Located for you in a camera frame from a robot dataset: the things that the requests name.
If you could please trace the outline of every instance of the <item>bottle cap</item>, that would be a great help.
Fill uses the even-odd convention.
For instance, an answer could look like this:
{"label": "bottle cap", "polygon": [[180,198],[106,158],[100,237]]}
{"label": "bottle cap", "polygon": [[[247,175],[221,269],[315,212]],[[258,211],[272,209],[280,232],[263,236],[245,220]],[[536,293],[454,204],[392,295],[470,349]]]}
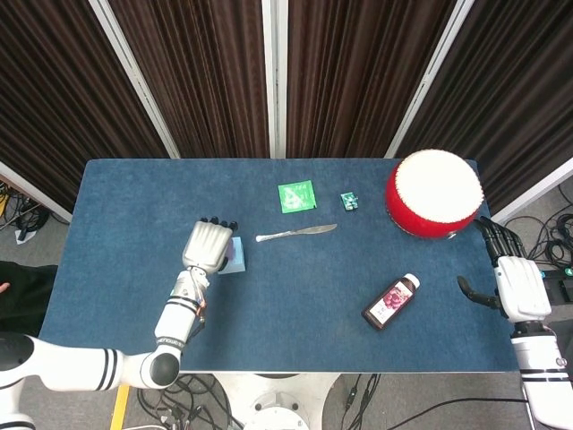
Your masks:
{"label": "bottle cap", "polygon": [[414,284],[414,287],[416,289],[418,289],[418,287],[420,287],[420,280],[416,276],[414,276],[412,273],[407,273],[406,275],[404,275],[404,278],[411,281]]}

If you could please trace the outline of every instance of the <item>green card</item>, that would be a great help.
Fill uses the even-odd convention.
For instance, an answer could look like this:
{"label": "green card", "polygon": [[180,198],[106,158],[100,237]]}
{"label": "green card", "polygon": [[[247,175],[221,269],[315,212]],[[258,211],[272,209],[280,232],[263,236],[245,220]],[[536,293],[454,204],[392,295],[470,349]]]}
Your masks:
{"label": "green card", "polygon": [[279,185],[278,196],[283,213],[308,211],[316,208],[311,181]]}

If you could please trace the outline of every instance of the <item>butter knife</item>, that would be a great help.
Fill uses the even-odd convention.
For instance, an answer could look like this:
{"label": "butter knife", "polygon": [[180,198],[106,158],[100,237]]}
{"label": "butter knife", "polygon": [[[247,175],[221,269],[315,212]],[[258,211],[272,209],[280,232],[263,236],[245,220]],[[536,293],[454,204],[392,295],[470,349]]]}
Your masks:
{"label": "butter knife", "polygon": [[301,228],[300,230],[289,230],[283,231],[282,233],[277,233],[275,235],[262,235],[255,237],[257,242],[262,242],[263,240],[276,239],[277,237],[287,237],[295,235],[316,235],[318,233],[326,233],[327,231],[334,230],[338,224],[328,224],[327,226],[316,226]]}

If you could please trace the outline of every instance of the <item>small green box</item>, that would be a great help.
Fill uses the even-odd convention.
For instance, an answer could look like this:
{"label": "small green box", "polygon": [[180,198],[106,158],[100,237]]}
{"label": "small green box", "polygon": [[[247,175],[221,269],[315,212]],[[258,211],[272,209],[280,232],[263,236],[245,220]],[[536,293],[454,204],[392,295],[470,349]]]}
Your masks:
{"label": "small green box", "polygon": [[353,211],[358,209],[358,197],[354,193],[344,193],[340,195],[342,199],[342,204],[344,204],[344,209],[346,211]]}
{"label": "small green box", "polygon": [[308,211],[316,208],[311,181],[279,185],[278,196],[283,213]]}

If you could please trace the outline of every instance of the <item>blue table mat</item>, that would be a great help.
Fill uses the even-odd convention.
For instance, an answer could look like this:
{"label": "blue table mat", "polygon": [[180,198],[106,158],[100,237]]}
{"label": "blue table mat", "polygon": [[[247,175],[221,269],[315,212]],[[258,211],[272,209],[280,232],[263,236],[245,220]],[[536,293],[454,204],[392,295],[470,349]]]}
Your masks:
{"label": "blue table mat", "polygon": [[[41,339],[155,348],[153,331],[200,217],[236,220],[247,270],[213,275],[185,371],[491,372],[517,369],[510,324],[460,292],[492,293],[478,231],[409,236],[384,189],[396,159],[100,159],[86,167]],[[282,214],[278,185],[310,179],[317,208]],[[358,196],[345,212],[340,194]],[[486,205],[481,209],[487,214]],[[315,236],[256,235],[338,223]],[[383,331],[361,311],[407,272],[422,282]]]}

